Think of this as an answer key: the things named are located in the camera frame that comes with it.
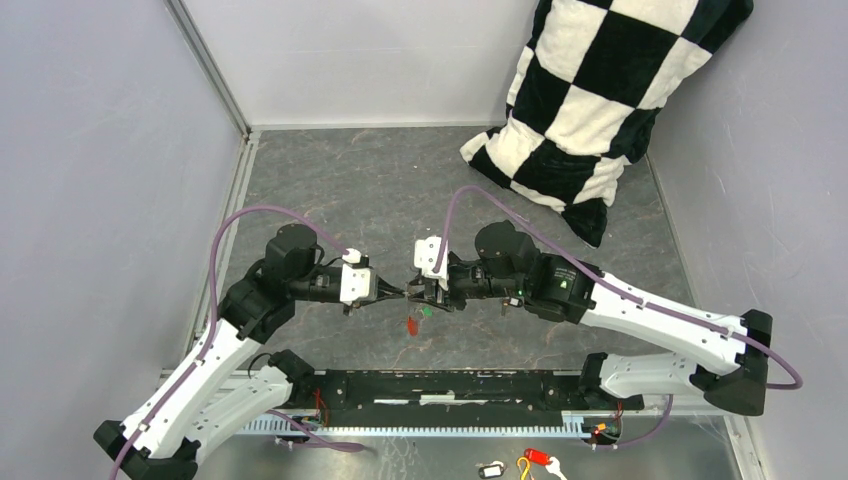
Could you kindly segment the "red key tag with keyring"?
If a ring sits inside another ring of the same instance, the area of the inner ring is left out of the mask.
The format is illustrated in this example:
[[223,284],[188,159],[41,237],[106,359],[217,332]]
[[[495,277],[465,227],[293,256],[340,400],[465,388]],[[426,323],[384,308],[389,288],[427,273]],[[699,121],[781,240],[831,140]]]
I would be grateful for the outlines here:
[[420,303],[407,302],[406,329],[411,337],[419,335],[420,323],[426,318]]

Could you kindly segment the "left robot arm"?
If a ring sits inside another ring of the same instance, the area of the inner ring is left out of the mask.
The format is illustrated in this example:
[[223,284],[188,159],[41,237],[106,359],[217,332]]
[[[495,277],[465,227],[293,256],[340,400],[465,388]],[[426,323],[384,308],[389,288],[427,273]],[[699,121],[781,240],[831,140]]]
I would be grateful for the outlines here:
[[312,368],[292,354],[215,400],[234,370],[292,319],[299,301],[340,304],[344,312],[403,290],[382,280],[366,256],[322,264],[323,248],[306,225],[281,227],[265,255],[213,303],[213,322],[161,388],[123,421],[107,420],[94,439],[131,479],[191,479],[211,454],[249,422],[286,403],[306,405]]

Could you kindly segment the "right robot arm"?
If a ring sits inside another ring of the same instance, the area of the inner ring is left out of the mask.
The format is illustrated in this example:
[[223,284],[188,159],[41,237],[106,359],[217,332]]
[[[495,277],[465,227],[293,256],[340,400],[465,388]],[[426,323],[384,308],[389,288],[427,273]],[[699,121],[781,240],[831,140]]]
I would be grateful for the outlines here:
[[591,408],[638,395],[696,395],[743,416],[765,409],[773,318],[751,309],[740,316],[689,307],[635,288],[585,263],[541,252],[509,221],[475,237],[475,260],[442,251],[442,240],[416,241],[411,300],[459,311],[470,300],[499,299],[554,323],[617,331],[662,348],[660,354],[594,353],[584,361],[577,392]]

